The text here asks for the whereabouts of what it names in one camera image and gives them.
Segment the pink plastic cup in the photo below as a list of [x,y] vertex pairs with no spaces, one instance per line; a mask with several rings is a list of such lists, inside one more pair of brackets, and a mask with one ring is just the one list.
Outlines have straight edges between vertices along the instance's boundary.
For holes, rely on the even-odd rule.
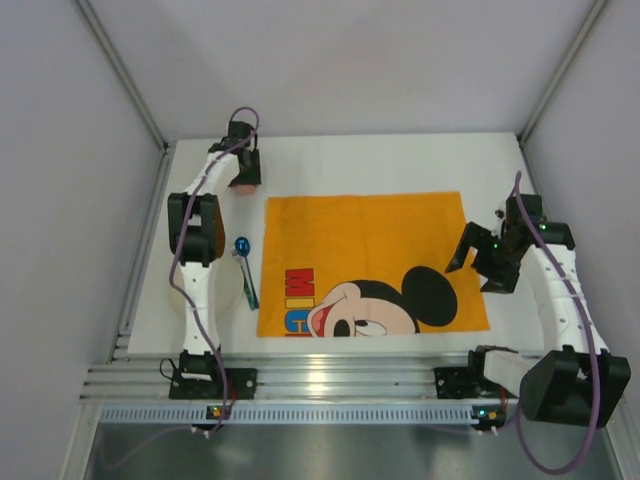
[[242,185],[242,184],[239,184],[239,185],[236,185],[234,187],[234,189],[235,189],[235,192],[238,195],[249,196],[249,195],[253,195],[256,192],[257,186],[256,185]]

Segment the blue metal spoon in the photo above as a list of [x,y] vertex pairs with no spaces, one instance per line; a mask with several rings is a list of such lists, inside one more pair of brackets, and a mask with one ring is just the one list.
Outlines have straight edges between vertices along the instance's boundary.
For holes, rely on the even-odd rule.
[[250,264],[248,261],[249,254],[251,252],[251,245],[249,240],[244,236],[237,237],[234,241],[234,251],[243,272],[244,291],[247,296],[249,308],[252,311],[258,310],[260,306],[259,298],[256,292]]

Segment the cream round plate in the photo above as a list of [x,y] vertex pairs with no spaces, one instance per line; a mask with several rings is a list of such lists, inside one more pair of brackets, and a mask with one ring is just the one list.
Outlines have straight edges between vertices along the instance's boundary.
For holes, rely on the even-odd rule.
[[[210,329],[213,329],[214,324],[220,326],[221,322],[233,313],[241,297],[245,295],[241,270],[234,258],[225,254],[216,263],[218,263],[216,277],[209,280],[208,290]],[[176,269],[174,281],[180,288],[186,290],[179,267]],[[168,287],[167,295],[174,314],[184,321],[186,319],[184,297],[171,286]]]

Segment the orange cartoon mouse placemat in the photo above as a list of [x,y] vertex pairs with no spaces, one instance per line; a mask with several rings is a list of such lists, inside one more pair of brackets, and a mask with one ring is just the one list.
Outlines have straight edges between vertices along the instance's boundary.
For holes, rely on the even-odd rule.
[[457,192],[269,199],[258,336],[488,330],[478,275],[448,269],[465,225]]

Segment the silver fork patterned handle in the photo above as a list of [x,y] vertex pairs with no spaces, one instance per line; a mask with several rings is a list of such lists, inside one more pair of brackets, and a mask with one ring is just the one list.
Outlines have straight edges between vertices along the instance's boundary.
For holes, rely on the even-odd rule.
[[259,308],[259,300],[255,292],[255,286],[252,280],[252,275],[250,272],[248,260],[244,255],[239,253],[235,248],[232,249],[231,253],[232,253],[232,257],[234,258],[234,260],[236,261],[236,263],[238,264],[241,270],[242,281],[243,281],[243,291],[247,299],[248,306],[252,311],[256,311]]

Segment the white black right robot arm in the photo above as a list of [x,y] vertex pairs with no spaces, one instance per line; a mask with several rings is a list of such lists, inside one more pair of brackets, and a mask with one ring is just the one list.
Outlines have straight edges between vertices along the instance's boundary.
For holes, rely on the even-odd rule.
[[519,400],[530,421],[588,425],[593,414],[604,427],[631,379],[626,358],[614,356],[592,323],[576,269],[575,240],[568,224],[547,219],[539,195],[510,197],[497,211],[500,226],[466,224],[447,269],[472,268],[484,293],[511,294],[530,283],[543,334],[543,356],[528,360],[507,347],[479,346],[469,368]]

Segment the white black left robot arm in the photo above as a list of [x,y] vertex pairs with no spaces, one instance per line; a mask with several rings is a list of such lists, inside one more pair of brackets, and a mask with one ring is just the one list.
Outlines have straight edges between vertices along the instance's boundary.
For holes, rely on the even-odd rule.
[[257,128],[231,120],[227,135],[213,144],[191,184],[167,199],[173,259],[169,284],[185,302],[185,338],[175,373],[179,381],[216,382],[221,373],[221,340],[210,288],[226,247],[221,200],[245,174],[260,170]]

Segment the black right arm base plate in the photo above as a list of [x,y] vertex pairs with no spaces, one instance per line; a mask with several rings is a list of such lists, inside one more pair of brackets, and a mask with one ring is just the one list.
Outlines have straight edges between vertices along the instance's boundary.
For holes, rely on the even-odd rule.
[[461,400],[480,397],[477,376],[468,367],[438,367],[433,373],[439,399]]

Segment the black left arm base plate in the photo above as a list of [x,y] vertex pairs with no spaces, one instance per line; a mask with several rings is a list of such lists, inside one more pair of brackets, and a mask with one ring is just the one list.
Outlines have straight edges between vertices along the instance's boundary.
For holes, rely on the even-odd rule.
[[[229,368],[227,398],[252,400],[257,387],[258,371],[254,368]],[[222,400],[223,383],[219,371],[214,375],[184,373],[175,370],[172,375],[169,398],[172,400]]]

